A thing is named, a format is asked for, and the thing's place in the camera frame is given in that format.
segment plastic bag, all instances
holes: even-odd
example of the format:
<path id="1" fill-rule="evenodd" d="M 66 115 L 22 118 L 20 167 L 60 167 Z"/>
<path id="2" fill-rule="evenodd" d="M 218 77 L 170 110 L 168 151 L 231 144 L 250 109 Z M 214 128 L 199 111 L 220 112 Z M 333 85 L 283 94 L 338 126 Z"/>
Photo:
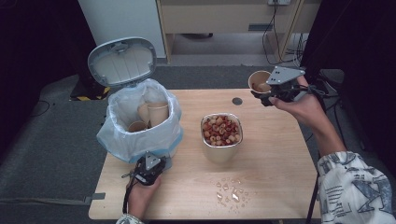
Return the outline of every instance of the plastic bag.
<path id="1" fill-rule="evenodd" d="M 132 122 L 140 120 L 137 108 L 153 102 L 168 102 L 169 118 L 142 132 L 126 132 Z M 109 153 L 129 163 L 136 162 L 146 151 L 172 157 L 183 136 L 180 118 L 181 108 L 176 96 L 148 78 L 109 96 L 106 121 L 96 137 Z"/>

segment sleeve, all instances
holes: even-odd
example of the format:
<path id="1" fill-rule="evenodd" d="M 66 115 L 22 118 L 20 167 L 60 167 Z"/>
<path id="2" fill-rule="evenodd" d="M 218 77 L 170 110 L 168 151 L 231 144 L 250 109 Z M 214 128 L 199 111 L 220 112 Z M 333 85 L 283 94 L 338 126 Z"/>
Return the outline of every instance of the sleeve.
<path id="1" fill-rule="evenodd" d="M 388 178 L 350 151 L 318 162 L 322 223 L 396 223 Z"/>
<path id="2" fill-rule="evenodd" d="M 116 224 L 145 224 L 139 220 L 139 218 L 134 217 L 129 214 L 124 214 L 117 220 Z"/>

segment wall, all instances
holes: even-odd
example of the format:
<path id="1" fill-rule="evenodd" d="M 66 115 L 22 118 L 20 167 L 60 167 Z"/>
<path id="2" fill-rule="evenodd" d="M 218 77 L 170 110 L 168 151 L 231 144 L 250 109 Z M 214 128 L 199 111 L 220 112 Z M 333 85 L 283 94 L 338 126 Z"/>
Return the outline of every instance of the wall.
<path id="1" fill-rule="evenodd" d="M 96 45 L 126 36 L 146 38 L 165 58 L 155 0 L 78 0 Z"/>
<path id="2" fill-rule="evenodd" d="M 299 17 L 294 26 L 294 33 L 309 34 L 315 17 L 317 16 L 321 0 L 304 0 Z"/>

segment trash can lid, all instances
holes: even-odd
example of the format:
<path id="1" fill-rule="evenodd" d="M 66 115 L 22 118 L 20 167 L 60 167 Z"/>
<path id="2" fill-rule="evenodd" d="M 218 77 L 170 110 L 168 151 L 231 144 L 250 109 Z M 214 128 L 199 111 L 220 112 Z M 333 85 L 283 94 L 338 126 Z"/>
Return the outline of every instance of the trash can lid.
<path id="1" fill-rule="evenodd" d="M 88 66 L 101 85 L 125 87 L 151 76 L 156 60 L 154 46 L 147 39 L 132 36 L 96 47 L 88 57 Z"/>

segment black curtain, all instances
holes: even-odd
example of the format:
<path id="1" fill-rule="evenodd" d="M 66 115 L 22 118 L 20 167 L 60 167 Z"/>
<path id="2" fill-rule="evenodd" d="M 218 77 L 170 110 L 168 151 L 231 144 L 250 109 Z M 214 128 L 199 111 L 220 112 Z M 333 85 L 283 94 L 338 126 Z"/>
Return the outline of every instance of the black curtain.
<path id="1" fill-rule="evenodd" d="M 302 66 L 313 81 L 320 69 L 341 69 L 341 96 L 367 150 L 396 175 L 396 1 L 323 0 Z"/>

